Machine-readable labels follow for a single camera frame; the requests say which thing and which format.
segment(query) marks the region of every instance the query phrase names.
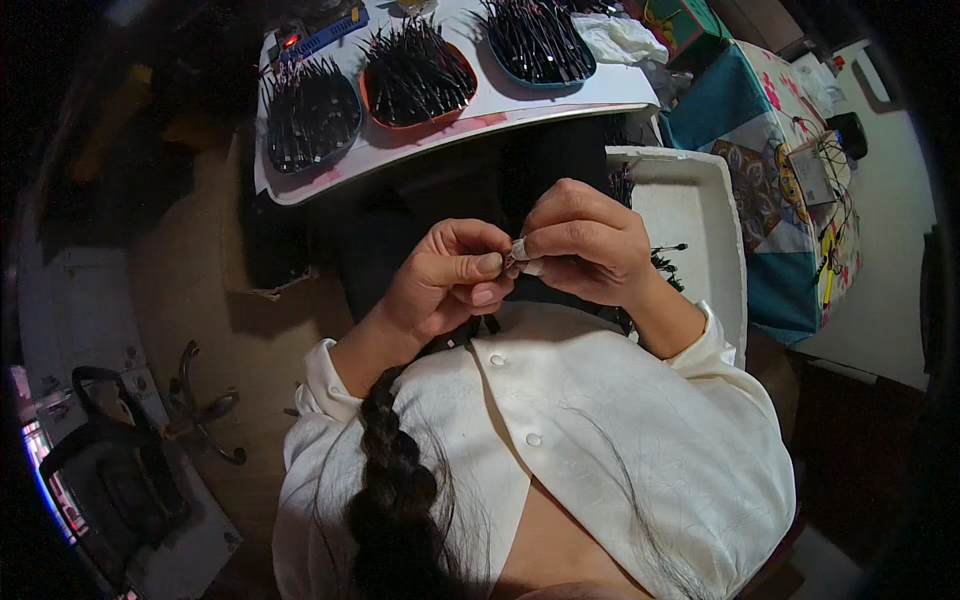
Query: white tray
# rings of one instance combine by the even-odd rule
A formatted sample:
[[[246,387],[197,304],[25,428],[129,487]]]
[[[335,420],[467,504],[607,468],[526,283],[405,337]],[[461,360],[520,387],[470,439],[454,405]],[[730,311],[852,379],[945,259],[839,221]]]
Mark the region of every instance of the white tray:
[[[650,245],[688,245],[662,256],[677,266],[684,296],[713,309],[742,368],[747,268],[727,163],[700,152],[641,146],[608,146],[607,161],[632,165],[634,211],[643,217]]]

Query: plastic bag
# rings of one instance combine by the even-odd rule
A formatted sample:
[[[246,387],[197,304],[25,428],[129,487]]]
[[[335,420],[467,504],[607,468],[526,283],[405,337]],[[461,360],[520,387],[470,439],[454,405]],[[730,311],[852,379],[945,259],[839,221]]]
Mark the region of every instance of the plastic bag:
[[[633,64],[650,59],[666,63],[669,59],[666,46],[635,19],[574,12],[570,20],[597,62]]]

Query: white blouse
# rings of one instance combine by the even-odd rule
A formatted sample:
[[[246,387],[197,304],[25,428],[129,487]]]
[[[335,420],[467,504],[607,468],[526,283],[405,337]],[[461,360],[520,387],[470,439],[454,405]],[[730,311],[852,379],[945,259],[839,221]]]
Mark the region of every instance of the white blouse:
[[[616,454],[662,556],[710,597],[735,595],[770,557],[794,517],[790,457],[770,397],[732,365],[734,348],[699,306],[704,334],[661,361],[582,311],[508,302],[498,334],[421,358],[397,379],[400,426],[422,462],[433,467],[439,452],[449,462],[448,541],[491,588],[533,475],[645,589],[683,597],[636,526]],[[343,514],[365,458],[361,400],[333,368],[334,344],[305,358],[302,417],[283,447],[274,568],[284,598],[351,595],[356,546]]]

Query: tablecloth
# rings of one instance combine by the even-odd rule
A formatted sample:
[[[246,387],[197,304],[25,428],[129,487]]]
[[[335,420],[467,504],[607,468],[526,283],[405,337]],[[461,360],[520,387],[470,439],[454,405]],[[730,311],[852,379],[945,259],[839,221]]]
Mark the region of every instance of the tablecloth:
[[[862,264],[846,188],[832,184],[842,202],[808,209],[786,160],[823,133],[797,79],[785,60],[732,41],[660,119],[668,145],[727,161],[746,253],[748,320],[784,344],[827,323]]]

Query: black chair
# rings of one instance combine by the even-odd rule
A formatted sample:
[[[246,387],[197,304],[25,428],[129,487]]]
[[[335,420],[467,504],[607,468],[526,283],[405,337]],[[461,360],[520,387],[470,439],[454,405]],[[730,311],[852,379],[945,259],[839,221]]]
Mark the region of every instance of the black chair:
[[[84,389],[86,381],[116,384],[132,423],[105,414]],[[77,531],[59,502],[54,504],[103,579],[120,589],[134,554],[144,546],[159,548],[189,517],[190,505],[177,487],[159,431],[120,374],[78,367],[72,382],[88,421],[54,446],[39,473],[53,496],[63,493],[61,484],[68,485],[87,530]]]

